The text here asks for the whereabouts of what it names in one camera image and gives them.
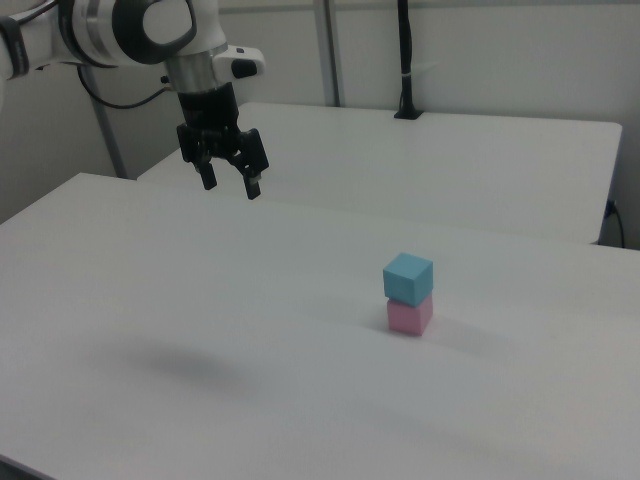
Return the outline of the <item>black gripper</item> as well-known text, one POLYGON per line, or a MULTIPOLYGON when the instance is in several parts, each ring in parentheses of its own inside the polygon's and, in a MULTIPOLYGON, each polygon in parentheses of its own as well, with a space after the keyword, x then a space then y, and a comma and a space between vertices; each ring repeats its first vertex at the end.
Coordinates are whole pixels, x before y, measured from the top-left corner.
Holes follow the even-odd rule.
POLYGON ((261 194, 269 161, 257 129, 242 131, 234 87, 226 83, 201 93, 179 93, 185 121, 177 127, 183 159, 194 165, 205 190, 217 185, 212 158, 227 160, 241 174, 247 198, 261 194))

